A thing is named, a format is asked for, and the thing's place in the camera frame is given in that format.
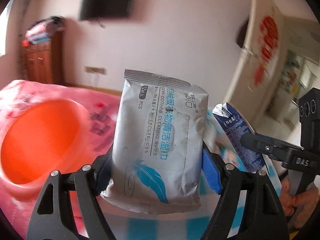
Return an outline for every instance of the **hand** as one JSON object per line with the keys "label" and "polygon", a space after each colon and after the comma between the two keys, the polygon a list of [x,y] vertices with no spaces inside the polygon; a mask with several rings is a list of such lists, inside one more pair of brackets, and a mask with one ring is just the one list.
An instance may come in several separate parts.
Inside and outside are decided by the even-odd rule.
{"label": "hand", "polygon": [[282,189],[279,199],[284,211],[284,215],[291,216],[294,213],[294,207],[302,206],[301,212],[297,215],[294,221],[295,228],[302,228],[304,224],[308,221],[309,217],[311,216],[318,204],[319,190],[315,186],[315,184],[313,184],[312,189],[307,190],[294,197],[291,197],[289,194],[289,179],[284,179],[281,184]]}

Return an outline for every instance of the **blue feather print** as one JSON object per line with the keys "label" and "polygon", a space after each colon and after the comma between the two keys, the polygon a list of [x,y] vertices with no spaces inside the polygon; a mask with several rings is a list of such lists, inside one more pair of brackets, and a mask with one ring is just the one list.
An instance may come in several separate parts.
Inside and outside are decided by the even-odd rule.
{"label": "blue feather print", "polygon": [[158,196],[162,203],[169,204],[167,196],[165,194],[165,186],[162,178],[156,170],[142,164],[142,160],[136,160],[133,165],[140,181],[147,187],[151,188]]}

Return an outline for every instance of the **metal screw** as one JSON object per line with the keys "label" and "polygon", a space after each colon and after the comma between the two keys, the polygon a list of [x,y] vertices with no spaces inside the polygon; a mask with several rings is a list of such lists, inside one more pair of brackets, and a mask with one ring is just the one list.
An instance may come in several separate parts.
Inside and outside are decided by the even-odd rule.
{"label": "metal screw", "polygon": [[87,164],[87,165],[85,165],[85,166],[82,167],[82,170],[83,170],[83,171],[88,171],[88,170],[90,170],[90,169],[91,169],[91,165],[89,165],[89,164]]}
{"label": "metal screw", "polygon": [[55,170],[55,171],[51,171],[50,175],[52,177],[57,176],[59,174],[59,171]]}
{"label": "metal screw", "polygon": [[266,173],[265,170],[259,170],[259,171],[258,171],[258,174],[259,174],[260,176],[265,176],[267,173]]}
{"label": "metal screw", "polygon": [[226,164],[226,169],[227,169],[228,171],[232,171],[234,168],[235,168],[235,167],[234,167],[232,164],[230,164],[230,163]]}

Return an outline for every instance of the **black clamp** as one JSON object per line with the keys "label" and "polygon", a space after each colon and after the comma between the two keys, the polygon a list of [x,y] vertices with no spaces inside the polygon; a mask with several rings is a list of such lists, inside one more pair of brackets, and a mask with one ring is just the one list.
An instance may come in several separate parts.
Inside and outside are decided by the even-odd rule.
{"label": "black clamp", "polygon": [[[244,215],[239,233],[229,239],[289,239],[281,204],[265,171],[242,172],[232,164],[225,164],[219,155],[209,155],[220,172],[223,190],[201,239],[227,239],[241,190],[247,190]],[[77,193],[89,238],[116,240],[96,200],[97,175],[111,161],[110,156],[99,156],[92,165],[84,165],[74,173],[51,172],[34,207],[27,240],[88,239],[77,232],[69,191]]]}
{"label": "black clamp", "polygon": [[271,138],[260,134],[245,133],[241,144],[261,154],[269,156],[270,159],[282,162],[281,166],[293,171],[303,173],[296,194],[304,192],[308,185],[320,175],[320,155],[309,152],[299,146]]}

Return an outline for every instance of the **white door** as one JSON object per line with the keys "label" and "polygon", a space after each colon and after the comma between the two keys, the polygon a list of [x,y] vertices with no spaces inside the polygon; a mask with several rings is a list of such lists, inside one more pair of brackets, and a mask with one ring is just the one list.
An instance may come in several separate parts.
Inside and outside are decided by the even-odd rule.
{"label": "white door", "polygon": [[251,123],[274,76],[284,16],[273,0],[252,0],[244,48],[224,102]]}

